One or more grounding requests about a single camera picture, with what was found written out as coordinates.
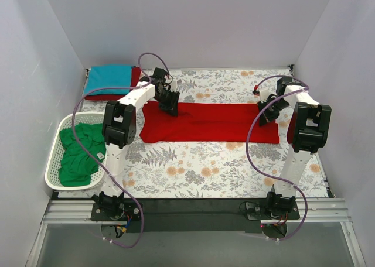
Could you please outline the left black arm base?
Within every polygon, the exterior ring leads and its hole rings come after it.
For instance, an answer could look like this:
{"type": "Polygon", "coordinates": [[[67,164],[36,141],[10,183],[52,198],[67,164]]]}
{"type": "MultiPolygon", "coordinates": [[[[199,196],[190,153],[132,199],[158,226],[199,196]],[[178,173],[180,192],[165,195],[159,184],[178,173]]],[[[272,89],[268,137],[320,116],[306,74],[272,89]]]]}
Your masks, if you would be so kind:
{"type": "Polygon", "coordinates": [[[139,207],[131,200],[119,196],[108,196],[101,192],[91,196],[94,204],[91,209],[91,221],[104,222],[105,226],[114,229],[116,238],[124,235],[131,224],[140,226],[142,216],[139,207]]]}

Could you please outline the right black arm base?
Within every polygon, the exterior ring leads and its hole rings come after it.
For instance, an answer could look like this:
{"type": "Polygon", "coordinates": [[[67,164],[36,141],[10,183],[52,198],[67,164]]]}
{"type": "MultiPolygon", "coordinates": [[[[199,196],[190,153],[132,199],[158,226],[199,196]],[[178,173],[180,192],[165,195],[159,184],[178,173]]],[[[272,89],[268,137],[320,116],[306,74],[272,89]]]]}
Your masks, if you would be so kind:
{"type": "Polygon", "coordinates": [[[285,238],[287,236],[287,221],[300,218],[295,197],[283,197],[273,191],[266,198],[253,198],[242,202],[239,210],[246,219],[270,220],[261,224],[262,232],[270,238],[285,238]]]}

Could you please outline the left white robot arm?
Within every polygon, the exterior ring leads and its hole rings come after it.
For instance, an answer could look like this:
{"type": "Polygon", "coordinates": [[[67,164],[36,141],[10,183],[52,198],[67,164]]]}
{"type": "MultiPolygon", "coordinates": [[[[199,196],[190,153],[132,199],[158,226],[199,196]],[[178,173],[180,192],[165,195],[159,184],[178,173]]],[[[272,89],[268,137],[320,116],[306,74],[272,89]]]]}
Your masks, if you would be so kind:
{"type": "Polygon", "coordinates": [[[136,87],[119,100],[109,101],[106,105],[103,120],[103,137],[105,140],[105,164],[109,171],[101,191],[110,197],[120,196],[122,190],[121,172],[125,167],[125,157],[129,145],[137,134],[136,116],[151,99],[159,104],[159,109],[170,116],[178,116],[179,92],[168,71],[155,68],[149,78],[143,76],[136,87]]]}

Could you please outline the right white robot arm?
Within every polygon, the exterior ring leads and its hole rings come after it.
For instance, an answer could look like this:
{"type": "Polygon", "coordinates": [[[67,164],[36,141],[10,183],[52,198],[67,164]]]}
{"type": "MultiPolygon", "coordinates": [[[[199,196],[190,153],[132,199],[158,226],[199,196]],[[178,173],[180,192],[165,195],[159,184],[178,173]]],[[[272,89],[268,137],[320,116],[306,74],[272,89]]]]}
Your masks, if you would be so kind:
{"type": "Polygon", "coordinates": [[[310,158],[328,139],[332,109],[315,101],[308,90],[306,83],[292,76],[278,76],[275,94],[259,89],[258,85],[253,90],[253,94],[260,96],[259,126],[274,122],[287,107],[294,109],[287,132],[287,158],[279,179],[266,196],[266,214],[274,219],[294,211],[295,187],[310,158]]]}

